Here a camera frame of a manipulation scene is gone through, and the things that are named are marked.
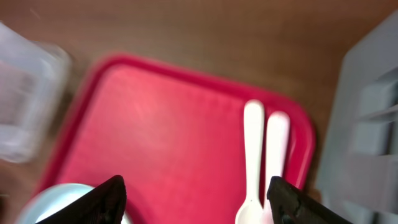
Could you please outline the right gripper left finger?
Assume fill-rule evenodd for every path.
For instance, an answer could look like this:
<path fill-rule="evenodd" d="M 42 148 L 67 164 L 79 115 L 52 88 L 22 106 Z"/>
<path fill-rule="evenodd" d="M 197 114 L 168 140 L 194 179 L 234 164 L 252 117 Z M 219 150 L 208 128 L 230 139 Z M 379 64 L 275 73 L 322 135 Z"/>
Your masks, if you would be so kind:
<path fill-rule="evenodd" d="M 54 199 L 46 217 L 38 224 L 117 224 L 126 209 L 127 193 L 124 179 L 115 175 L 97 187 L 85 184 L 60 184 L 47 189 L 40 202 Z"/>

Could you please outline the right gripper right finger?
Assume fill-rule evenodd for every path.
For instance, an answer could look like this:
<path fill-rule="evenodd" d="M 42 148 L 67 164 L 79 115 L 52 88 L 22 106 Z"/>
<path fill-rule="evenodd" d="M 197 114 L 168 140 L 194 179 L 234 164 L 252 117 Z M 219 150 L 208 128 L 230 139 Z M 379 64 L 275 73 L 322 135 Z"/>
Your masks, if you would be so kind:
<path fill-rule="evenodd" d="M 267 199 L 274 224 L 351 224 L 282 177 L 271 178 Z"/>

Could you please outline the white plastic fork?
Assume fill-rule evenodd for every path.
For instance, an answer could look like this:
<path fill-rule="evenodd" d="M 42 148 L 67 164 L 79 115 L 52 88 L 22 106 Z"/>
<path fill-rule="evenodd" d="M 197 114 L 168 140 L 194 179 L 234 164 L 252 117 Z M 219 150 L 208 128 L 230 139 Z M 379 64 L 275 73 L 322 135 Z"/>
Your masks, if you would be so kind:
<path fill-rule="evenodd" d="M 271 205 L 267 199 L 271 178 L 273 176 L 282 177 L 284 171 L 285 156 L 289 141 L 290 118 L 282 111 L 275 111 L 267 120 L 266 130 L 266 174 L 265 174 L 265 194 L 264 211 L 262 222 L 273 224 Z"/>

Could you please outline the white plastic spoon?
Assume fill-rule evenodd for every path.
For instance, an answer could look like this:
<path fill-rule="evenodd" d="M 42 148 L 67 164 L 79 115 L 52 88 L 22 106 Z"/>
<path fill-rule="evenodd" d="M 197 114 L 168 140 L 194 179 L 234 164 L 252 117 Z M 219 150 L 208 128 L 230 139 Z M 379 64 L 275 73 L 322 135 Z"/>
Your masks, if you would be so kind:
<path fill-rule="evenodd" d="M 257 224 L 261 222 L 262 205 L 259 200 L 259 181 L 264 117 L 264 107 L 260 101 L 249 100 L 246 102 L 243 113 L 246 198 L 236 214 L 235 224 Z"/>

